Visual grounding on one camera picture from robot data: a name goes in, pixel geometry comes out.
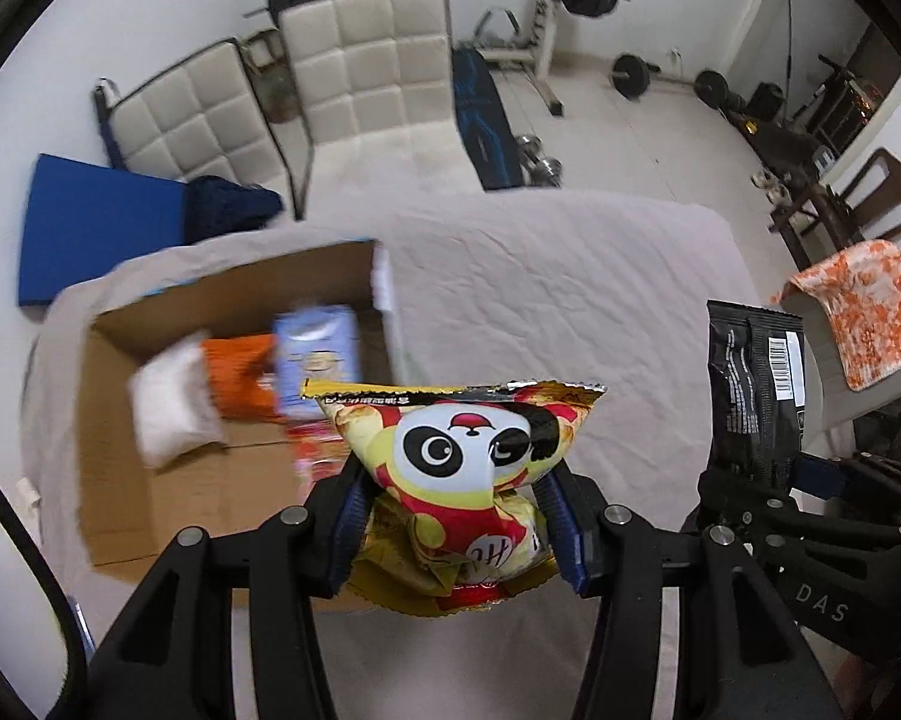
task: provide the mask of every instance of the dumbbell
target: dumbbell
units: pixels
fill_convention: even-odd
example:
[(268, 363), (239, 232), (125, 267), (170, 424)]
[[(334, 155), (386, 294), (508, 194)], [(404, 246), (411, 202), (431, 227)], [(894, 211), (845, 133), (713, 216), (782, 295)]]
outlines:
[(703, 70), (693, 81), (666, 76), (660, 66), (645, 62), (633, 53), (622, 53), (614, 62), (611, 82), (627, 100), (636, 100), (650, 86), (651, 76), (657, 81), (692, 87), (698, 98), (713, 109), (723, 108), (730, 88), (727, 79), (716, 70)]
[(514, 138), (521, 165), (530, 173), (532, 187), (559, 187), (564, 166), (556, 157), (543, 156), (543, 145), (536, 135), (518, 135)]

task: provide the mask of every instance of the beige bedsheet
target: beige bedsheet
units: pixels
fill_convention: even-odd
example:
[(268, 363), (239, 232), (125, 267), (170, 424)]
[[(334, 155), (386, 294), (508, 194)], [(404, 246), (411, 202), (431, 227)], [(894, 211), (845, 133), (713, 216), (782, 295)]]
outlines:
[[(131, 587), (92, 574), (75, 511), (73, 410), (92, 319), (159, 287), (341, 238), (385, 243), (418, 383), (552, 377), (608, 392), (567, 457), (612, 501), (677, 528), (711, 440), (708, 298), (758, 297), (724, 220), (639, 196), (519, 190), (387, 194), (314, 223), (166, 250), (67, 290), (50, 308), (23, 402), (26, 473), (44, 552), (98, 640)], [(669, 717), (674, 599), (656, 715)], [(596, 618), (559, 579), (486, 613), (439, 620), (325, 614), (318, 631), (342, 720), (570, 717)], [(235, 615), (238, 716), (254, 717), (247, 620)]]

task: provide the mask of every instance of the white package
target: white package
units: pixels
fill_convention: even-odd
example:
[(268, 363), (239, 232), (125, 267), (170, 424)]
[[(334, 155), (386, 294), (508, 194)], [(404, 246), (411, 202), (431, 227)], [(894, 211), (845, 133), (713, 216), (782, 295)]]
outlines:
[(146, 362), (128, 382), (137, 451), (159, 469), (198, 446), (223, 442), (220, 415), (211, 400), (199, 330)]

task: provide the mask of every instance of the yellow chip bag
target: yellow chip bag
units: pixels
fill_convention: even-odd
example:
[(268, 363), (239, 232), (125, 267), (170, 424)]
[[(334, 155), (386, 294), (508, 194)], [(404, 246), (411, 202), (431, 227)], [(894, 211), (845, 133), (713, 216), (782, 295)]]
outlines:
[(518, 488), (564, 457), (596, 385), (514, 382), (400, 388), (307, 380), (341, 437), (387, 492), (351, 585), (411, 614), (476, 608), (556, 568), (543, 517)]

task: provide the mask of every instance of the barcode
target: barcode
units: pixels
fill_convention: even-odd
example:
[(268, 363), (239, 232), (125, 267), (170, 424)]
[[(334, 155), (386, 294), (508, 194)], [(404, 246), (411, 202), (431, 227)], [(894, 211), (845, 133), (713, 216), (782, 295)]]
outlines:
[(774, 376), (774, 389), (778, 400), (793, 400), (794, 389), (790, 383), (790, 357), (786, 338), (768, 338), (770, 372)]

